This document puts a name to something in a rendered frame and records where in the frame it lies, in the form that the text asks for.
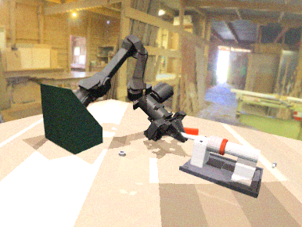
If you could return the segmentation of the red-orange ring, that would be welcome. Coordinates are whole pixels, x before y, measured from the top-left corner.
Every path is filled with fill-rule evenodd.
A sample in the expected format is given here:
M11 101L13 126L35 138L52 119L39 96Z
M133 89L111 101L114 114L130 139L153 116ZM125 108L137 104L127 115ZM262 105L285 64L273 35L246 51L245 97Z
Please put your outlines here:
M220 148L220 152L219 154L224 156L225 154L225 147L227 145L228 139L223 139L222 143L221 143L221 148Z

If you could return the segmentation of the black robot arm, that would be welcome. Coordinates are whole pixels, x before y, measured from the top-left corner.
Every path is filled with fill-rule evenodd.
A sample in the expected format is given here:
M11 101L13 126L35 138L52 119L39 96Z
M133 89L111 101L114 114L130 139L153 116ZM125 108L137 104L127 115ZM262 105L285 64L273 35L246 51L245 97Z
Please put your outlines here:
M86 108L91 101L106 95L111 89L110 79L129 56L137 59L133 76L127 84L127 95L128 99L133 102L133 110L140 108L147 115L154 104L163 103L173 96L174 90L166 82L160 81L154 87L143 82L148 52L137 36L128 35L124 39L121 49L102 71L79 81L79 89L74 94ZM145 94L143 94L143 89L145 89Z

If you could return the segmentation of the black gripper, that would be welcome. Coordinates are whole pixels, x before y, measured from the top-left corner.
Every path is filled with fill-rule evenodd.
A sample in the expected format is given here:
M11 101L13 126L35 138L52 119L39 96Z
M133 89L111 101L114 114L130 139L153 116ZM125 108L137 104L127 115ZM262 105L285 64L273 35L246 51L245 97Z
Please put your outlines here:
M183 119L187 115L186 112L178 111L173 115L172 112L168 113L164 109L164 104L156 103L147 112L148 120L152 123L146 130L146 136L151 140L156 137L156 132L161 130L162 134L160 136L170 136L178 140L179 142L185 142L188 139L184 139L183 134L185 134L185 128L182 123Z

